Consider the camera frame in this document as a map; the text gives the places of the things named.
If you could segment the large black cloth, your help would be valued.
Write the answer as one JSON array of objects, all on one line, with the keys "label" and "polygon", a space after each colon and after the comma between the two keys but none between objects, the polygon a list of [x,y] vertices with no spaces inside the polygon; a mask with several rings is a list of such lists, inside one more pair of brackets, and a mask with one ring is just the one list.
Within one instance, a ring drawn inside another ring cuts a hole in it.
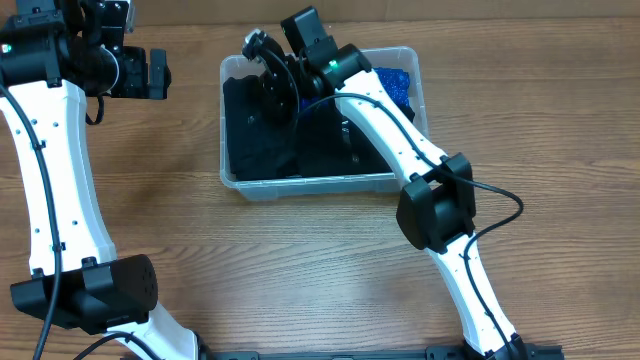
[{"label": "large black cloth", "polygon": [[390,173],[364,133],[330,100],[298,121],[295,149],[302,177]]}]

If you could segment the blue sparkly fabric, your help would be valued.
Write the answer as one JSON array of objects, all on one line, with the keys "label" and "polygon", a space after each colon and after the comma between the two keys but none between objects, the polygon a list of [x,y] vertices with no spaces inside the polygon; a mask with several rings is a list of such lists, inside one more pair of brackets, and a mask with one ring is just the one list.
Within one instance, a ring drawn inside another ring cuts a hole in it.
[{"label": "blue sparkly fabric", "polygon": [[[402,110],[412,110],[409,101],[410,76],[406,71],[394,68],[375,67],[379,80],[391,98],[391,100]],[[311,85],[313,81],[309,71],[297,70],[294,73],[298,92],[293,92],[293,101],[298,99],[301,109],[317,101],[325,94],[317,93]]]}]

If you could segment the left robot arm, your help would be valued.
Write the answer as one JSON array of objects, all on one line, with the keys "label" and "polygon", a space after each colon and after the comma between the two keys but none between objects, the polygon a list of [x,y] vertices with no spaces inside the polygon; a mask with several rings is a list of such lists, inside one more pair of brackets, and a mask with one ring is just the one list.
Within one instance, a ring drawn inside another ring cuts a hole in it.
[{"label": "left robot arm", "polygon": [[117,340],[141,359],[204,359],[206,346],[160,304],[150,259],[118,256],[101,216],[86,131],[89,99],[163,100],[162,49],[124,44],[132,1],[21,0],[1,30],[1,110],[30,221],[30,277],[14,306],[45,329]]}]

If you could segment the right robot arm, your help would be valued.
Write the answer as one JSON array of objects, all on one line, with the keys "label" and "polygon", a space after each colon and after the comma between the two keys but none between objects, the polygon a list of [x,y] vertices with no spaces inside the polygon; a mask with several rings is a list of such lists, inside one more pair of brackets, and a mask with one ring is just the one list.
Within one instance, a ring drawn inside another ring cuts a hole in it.
[{"label": "right robot arm", "polygon": [[484,270],[473,219],[474,181],[470,162],[447,155],[427,140],[386,92],[378,72],[356,46],[338,47],[317,10],[309,6],[281,23],[291,49],[262,30],[246,36],[242,53],[266,68],[266,94],[286,124],[312,105],[334,103],[366,136],[394,173],[400,197],[396,220],[407,240],[436,264],[458,311],[466,359],[524,359],[527,350],[501,309]]}]

